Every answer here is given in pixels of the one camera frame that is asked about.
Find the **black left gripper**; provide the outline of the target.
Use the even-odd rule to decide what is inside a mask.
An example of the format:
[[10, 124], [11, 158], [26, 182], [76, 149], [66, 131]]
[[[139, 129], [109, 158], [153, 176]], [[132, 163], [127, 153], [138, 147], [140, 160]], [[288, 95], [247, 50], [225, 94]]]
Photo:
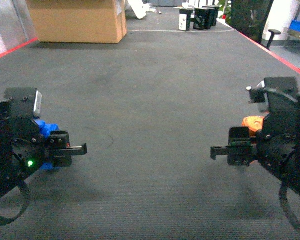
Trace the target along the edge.
[[[40, 134], [40, 129], [35, 119], [11, 118], [13, 133], [12, 150], [16, 160], [15, 168], [18, 176], [26, 180], [36, 171], [41, 169], [44, 163], [52, 163], [55, 169], [72, 165], [71, 156], [84, 156], [87, 154], [87, 143], [81, 146], [70, 147], [70, 136], [67, 131], [52, 131], [45, 139]], [[69, 150], [69, 154], [56, 155], [54, 151]]]

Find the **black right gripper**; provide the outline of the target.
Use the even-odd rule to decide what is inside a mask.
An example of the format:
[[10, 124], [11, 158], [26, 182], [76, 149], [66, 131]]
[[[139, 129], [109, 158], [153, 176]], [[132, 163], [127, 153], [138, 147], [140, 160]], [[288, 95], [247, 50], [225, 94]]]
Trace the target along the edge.
[[[212, 146], [210, 158], [227, 156], [230, 166], [245, 166], [242, 162], [244, 148], [244, 128], [231, 127], [227, 146]], [[257, 161], [278, 179], [294, 179], [299, 176], [297, 152], [297, 117], [295, 113], [270, 113], [264, 117], [262, 130], [256, 135]]]

